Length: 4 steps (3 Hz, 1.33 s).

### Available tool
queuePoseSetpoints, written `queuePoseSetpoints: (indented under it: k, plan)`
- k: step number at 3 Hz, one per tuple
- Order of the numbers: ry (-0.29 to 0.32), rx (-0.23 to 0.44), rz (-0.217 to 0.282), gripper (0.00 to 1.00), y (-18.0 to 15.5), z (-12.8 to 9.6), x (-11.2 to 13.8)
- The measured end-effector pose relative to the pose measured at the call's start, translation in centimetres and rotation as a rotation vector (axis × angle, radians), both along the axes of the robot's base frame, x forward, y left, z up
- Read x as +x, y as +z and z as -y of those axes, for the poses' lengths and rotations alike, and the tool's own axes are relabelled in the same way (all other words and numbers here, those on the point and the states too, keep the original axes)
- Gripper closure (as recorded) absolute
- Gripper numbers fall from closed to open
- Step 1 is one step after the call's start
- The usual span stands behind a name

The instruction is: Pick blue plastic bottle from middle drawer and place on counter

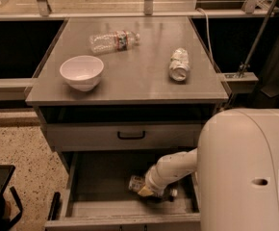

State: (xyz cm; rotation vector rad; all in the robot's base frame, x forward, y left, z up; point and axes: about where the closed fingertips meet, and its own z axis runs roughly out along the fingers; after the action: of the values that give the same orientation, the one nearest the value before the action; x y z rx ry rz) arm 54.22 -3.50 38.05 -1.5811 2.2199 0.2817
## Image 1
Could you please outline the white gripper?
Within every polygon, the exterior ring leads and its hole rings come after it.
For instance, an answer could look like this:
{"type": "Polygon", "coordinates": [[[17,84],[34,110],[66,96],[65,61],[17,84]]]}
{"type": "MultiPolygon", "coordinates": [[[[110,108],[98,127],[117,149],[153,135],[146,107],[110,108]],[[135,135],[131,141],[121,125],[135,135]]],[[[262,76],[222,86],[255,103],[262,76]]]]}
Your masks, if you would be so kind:
{"type": "Polygon", "coordinates": [[[147,197],[153,194],[163,196],[169,182],[163,179],[154,165],[145,174],[145,186],[138,191],[138,195],[147,197]]]}

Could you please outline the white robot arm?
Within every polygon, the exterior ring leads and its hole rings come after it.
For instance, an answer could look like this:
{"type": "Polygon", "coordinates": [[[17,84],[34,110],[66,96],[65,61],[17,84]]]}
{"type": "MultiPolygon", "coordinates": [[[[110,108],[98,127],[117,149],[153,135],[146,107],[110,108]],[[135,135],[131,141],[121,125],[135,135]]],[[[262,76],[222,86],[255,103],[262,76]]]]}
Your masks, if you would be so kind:
{"type": "Polygon", "coordinates": [[[201,231],[279,231],[279,109],[232,109],[204,125],[190,152],[163,156],[139,195],[196,172],[201,231]]]}

